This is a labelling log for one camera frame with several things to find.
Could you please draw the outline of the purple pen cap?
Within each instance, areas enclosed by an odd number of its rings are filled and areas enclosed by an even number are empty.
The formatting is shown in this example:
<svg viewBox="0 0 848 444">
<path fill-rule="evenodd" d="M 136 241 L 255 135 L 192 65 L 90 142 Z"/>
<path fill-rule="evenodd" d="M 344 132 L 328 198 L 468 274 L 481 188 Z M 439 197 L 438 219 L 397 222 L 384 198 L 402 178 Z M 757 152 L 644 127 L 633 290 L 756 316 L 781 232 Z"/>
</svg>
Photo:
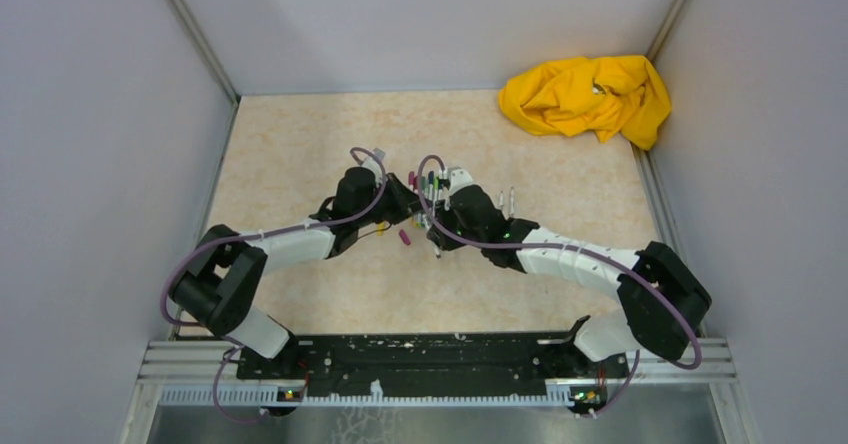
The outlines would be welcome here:
<svg viewBox="0 0 848 444">
<path fill-rule="evenodd" d="M 398 235 L 399 235 L 399 238 L 401 239 L 401 241 L 403 242 L 403 244 L 405 246 L 410 246 L 412 244 L 412 241 L 411 241 L 409 235 L 407 234 L 407 232 L 404 229 L 400 229 L 398 231 Z"/>
</svg>

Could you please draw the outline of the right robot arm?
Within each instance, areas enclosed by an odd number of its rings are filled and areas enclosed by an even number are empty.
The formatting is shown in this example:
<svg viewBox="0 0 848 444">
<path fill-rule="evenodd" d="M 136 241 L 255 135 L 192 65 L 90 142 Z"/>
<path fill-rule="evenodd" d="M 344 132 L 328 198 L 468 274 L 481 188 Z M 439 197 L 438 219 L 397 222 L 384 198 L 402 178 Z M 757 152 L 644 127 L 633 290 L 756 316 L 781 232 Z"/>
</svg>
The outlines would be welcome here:
<svg viewBox="0 0 848 444">
<path fill-rule="evenodd" d="M 571 239 L 535 221 L 505 217 L 478 185 L 423 209 L 444 250 L 475 247 L 497 267 L 572 281 L 618 304 L 578 324 L 563 349 L 572 374 L 588 376 L 602 360 L 639 350 L 682 369 L 700 365 L 696 330 L 712 298 L 667 244 L 651 241 L 633 250 Z"/>
</svg>

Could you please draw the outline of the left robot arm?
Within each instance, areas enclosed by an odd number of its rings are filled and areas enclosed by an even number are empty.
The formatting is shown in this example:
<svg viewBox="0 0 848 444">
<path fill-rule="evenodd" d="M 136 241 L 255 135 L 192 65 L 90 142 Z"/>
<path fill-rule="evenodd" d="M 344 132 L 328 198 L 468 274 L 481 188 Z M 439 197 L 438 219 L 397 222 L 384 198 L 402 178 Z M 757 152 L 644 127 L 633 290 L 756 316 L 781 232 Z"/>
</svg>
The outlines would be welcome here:
<svg viewBox="0 0 848 444">
<path fill-rule="evenodd" d="M 177 267 L 166 297 L 216 337 L 260 355 L 277 378 L 300 363 L 294 334 L 254 304 L 262 277 L 284 267 L 336 257 L 359 239 L 363 227 L 399 224 L 422 209 L 421 201 L 393 173 L 348 169 L 333 196 L 303 223 L 241 234 L 226 225 L 208 230 Z"/>
</svg>

